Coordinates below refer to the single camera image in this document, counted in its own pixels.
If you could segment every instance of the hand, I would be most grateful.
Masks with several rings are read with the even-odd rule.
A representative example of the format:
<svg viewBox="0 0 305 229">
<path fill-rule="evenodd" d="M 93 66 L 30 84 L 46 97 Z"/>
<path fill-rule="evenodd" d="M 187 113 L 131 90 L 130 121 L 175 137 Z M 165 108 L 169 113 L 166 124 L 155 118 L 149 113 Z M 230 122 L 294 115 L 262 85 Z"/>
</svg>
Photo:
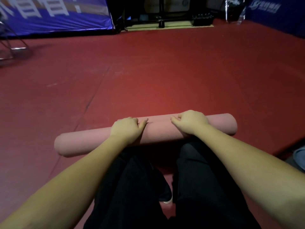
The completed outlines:
<svg viewBox="0 0 305 229">
<path fill-rule="evenodd" d="M 198 128 L 209 124 L 207 117 L 203 113 L 193 110 L 180 113 L 178 118 L 180 118 L 180 120 L 174 116 L 170 119 L 178 129 L 192 135 L 196 134 Z"/>
<path fill-rule="evenodd" d="M 141 135 L 147 121 L 148 119 L 143 120 L 138 126 L 137 118 L 128 117 L 117 120 L 111 127 L 110 136 L 122 138 L 130 145 Z"/>
</svg>

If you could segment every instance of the rolled yoga mat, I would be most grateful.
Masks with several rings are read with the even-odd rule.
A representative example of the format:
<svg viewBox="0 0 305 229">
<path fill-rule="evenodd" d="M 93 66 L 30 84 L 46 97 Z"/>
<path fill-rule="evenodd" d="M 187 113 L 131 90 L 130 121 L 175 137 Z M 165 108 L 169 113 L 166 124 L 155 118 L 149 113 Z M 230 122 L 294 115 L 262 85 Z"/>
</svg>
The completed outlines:
<svg viewBox="0 0 305 229">
<path fill-rule="evenodd" d="M 187 138 L 189 135 L 181 132 L 172 124 L 171 116 L 178 117 L 178 114 L 139 117 L 139 123 L 146 118 L 148 118 L 148 122 L 143 134 L 133 145 Z M 207 119 L 210 125 L 226 134 L 234 135 L 237 131 L 236 120 L 231 114 L 210 115 L 207 116 Z M 90 153 L 109 137 L 110 129 L 111 127 L 63 133 L 55 139 L 55 150 L 64 157 Z"/>
</svg>

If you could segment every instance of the yellow floor strip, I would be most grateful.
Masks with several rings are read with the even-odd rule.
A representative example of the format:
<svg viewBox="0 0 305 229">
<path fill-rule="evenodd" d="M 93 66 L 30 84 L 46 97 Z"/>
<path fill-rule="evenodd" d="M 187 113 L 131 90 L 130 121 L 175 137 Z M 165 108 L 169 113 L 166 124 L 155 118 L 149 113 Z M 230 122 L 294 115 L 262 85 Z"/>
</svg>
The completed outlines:
<svg viewBox="0 0 305 229">
<path fill-rule="evenodd" d="M 179 21 L 179 22 L 165 22 L 165 28 L 159 28 L 158 23 L 140 24 L 127 27 L 128 31 L 137 30 L 166 30 L 166 29 L 181 29 L 181 28 L 199 28 L 199 27 L 214 27 L 209 26 L 192 26 L 190 21 Z"/>
</svg>

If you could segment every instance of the pant leg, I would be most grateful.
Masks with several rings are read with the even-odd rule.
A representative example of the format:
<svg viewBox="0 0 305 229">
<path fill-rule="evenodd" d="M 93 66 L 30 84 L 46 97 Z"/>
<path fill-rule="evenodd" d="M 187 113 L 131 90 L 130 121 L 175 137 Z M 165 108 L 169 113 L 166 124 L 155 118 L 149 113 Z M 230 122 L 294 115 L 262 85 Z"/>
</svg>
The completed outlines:
<svg viewBox="0 0 305 229">
<path fill-rule="evenodd" d="M 84 229 L 167 225 L 153 185 L 151 164 L 131 152 L 131 148 L 128 150 L 122 152 L 107 171 Z"/>
<path fill-rule="evenodd" d="M 181 148 L 176 221 L 193 228 L 260 228 L 217 156 L 201 141 Z"/>
</svg>

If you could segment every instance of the person's right hand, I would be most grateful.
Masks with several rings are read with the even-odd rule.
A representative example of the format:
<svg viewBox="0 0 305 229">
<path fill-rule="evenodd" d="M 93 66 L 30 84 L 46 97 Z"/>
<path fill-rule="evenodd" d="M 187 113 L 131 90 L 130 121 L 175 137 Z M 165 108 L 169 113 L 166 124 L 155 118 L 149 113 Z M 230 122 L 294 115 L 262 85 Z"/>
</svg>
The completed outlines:
<svg viewBox="0 0 305 229">
<path fill-rule="evenodd" d="M 180 113 L 178 118 L 180 118 L 180 120 L 174 116 L 170 119 L 178 129 L 192 135 L 196 134 L 198 128 L 209 124 L 207 117 L 203 113 L 193 110 Z"/>
</svg>

